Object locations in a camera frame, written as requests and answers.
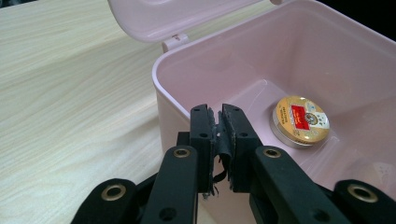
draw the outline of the box hinge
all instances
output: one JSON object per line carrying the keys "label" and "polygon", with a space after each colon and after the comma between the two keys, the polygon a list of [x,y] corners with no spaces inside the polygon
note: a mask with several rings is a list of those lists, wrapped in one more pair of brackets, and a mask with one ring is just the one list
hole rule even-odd
{"label": "box hinge", "polygon": [[289,2],[290,0],[270,0],[270,2],[272,3],[272,4],[274,4],[274,5],[276,5],[276,6],[279,6],[280,4],[283,4],[283,3],[287,3],[287,2]]}
{"label": "box hinge", "polygon": [[172,35],[170,39],[163,41],[163,52],[166,53],[189,42],[189,37],[186,34]]}

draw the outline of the gold tin lid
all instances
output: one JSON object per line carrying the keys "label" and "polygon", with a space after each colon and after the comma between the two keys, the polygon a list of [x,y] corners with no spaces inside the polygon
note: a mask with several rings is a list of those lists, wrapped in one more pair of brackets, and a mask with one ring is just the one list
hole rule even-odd
{"label": "gold tin lid", "polygon": [[275,136],[290,147],[312,147],[326,138],[329,120],[323,110],[301,96],[281,99],[272,115],[271,129]]}

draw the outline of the open lid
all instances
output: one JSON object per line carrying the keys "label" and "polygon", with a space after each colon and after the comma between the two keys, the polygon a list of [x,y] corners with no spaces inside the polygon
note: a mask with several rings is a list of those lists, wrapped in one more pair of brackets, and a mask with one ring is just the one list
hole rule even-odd
{"label": "open lid", "polygon": [[259,0],[108,0],[122,30],[145,42],[165,40]]}

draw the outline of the pink box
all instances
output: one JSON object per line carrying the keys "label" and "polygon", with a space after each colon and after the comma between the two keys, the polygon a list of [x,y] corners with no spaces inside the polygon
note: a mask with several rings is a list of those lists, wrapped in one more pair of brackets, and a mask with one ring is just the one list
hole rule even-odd
{"label": "pink box", "polygon": [[[265,145],[284,148],[318,184],[354,178],[396,199],[396,44],[315,1],[289,1],[221,32],[173,49],[154,65],[163,149],[188,131],[189,111],[241,107]],[[331,132],[309,149],[272,133],[270,118],[287,95],[311,99]],[[228,183],[202,204],[220,223],[254,219],[248,196]]]}

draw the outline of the wooden table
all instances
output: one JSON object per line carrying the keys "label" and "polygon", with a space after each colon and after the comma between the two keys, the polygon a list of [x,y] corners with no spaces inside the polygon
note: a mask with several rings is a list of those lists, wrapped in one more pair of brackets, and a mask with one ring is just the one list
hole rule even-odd
{"label": "wooden table", "polygon": [[[189,30],[194,40],[271,7]],[[70,223],[98,184],[140,183],[163,152],[151,67],[161,43],[117,25],[106,0],[0,9],[0,223]],[[200,206],[200,223],[215,220]]]}

